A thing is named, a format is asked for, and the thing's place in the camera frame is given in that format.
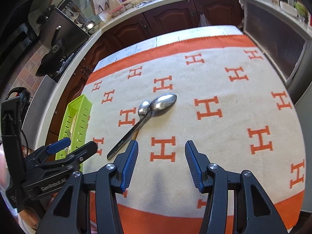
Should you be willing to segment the person's left hand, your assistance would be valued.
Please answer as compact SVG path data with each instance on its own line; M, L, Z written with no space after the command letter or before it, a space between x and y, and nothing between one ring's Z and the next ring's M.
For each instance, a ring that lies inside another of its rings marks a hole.
M45 211L47 211L47 209L50 207L56 195L57 193L54 193L52 195L49 195L48 197L39 200ZM25 233L36 233L40 221L41 220L39 216L31 208L25 208L18 213L19 226Z

